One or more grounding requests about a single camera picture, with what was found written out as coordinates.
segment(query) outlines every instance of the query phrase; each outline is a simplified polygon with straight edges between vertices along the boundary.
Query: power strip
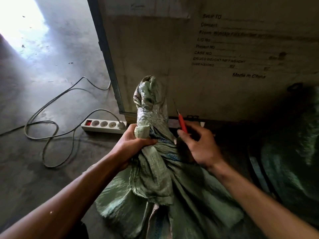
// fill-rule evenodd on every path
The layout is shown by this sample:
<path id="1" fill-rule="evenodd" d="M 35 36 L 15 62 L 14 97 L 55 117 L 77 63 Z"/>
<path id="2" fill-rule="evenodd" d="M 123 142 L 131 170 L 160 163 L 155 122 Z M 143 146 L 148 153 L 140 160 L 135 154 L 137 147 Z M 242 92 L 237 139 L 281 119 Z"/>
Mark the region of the power strip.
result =
<path id="1" fill-rule="evenodd" d="M 125 126 L 123 128 L 119 125 L 118 121 L 108 121 L 108 120 L 97 120 L 87 118 L 81 127 L 84 131 L 89 132 L 109 132 L 123 134 L 127 129 L 127 122 L 123 122 Z"/>

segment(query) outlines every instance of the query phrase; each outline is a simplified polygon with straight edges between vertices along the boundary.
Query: plywood panel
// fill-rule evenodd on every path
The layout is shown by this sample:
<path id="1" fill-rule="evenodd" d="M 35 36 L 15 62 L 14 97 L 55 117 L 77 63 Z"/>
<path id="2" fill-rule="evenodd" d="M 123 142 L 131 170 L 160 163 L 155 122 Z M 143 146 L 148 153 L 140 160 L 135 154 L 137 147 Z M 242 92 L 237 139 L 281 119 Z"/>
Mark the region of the plywood panel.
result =
<path id="1" fill-rule="evenodd" d="M 319 85 L 319 0 L 99 0 L 125 112 L 146 75 L 183 115 L 259 121 Z"/>

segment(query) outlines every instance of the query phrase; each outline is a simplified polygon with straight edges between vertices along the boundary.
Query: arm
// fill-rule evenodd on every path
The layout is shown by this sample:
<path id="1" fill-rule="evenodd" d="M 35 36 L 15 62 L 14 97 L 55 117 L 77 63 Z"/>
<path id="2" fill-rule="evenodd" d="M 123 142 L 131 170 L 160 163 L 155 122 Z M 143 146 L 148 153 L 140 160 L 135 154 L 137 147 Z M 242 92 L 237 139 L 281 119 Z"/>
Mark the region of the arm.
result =
<path id="1" fill-rule="evenodd" d="M 319 239 L 319 232 L 299 219 L 277 201 L 241 176 L 223 159 L 213 134 L 201 126 L 185 121 L 201 137 L 193 140 L 178 130 L 194 159 L 204 165 L 243 207 L 256 225 L 270 239 Z"/>
<path id="2" fill-rule="evenodd" d="M 135 127 L 130 125 L 108 155 L 4 231 L 0 239 L 64 238 L 118 171 L 127 167 L 128 160 L 142 147 L 156 143 L 154 139 L 136 139 Z"/>

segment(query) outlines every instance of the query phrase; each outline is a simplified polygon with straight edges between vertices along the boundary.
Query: forearm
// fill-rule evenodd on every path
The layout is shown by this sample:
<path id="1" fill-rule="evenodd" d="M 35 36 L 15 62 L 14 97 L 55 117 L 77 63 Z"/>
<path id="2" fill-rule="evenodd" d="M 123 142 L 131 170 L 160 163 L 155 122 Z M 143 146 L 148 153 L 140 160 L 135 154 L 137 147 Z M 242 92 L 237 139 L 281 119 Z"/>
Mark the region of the forearm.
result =
<path id="1" fill-rule="evenodd" d="M 210 168 L 256 225 L 270 239 L 319 238 L 319 233 L 266 195 L 225 162 Z"/>
<path id="2" fill-rule="evenodd" d="M 63 238 L 117 174 L 118 163 L 115 154 L 104 157 L 0 238 Z"/>

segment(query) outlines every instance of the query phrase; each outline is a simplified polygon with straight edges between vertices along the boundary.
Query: red handle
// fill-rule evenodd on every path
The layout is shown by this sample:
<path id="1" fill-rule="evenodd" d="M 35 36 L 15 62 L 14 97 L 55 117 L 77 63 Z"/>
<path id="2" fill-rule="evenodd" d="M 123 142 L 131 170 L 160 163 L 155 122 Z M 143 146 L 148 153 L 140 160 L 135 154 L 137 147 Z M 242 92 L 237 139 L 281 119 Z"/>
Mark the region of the red handle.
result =
<path id="1" fill-rule="evenodd" d="M 186 129 L 185 122 L 184 122 L 184 119 L 183 119 L 183 116 L 182 116 L 181 114 L 178 114 L 178 122 L 179 122 L 179 124 L 180 124 L 180 126 L 181 126 L 181 129 L 182 129 L 184 132 L 188 133 L 188 132 L 187 132 L 187 129 Z"/>

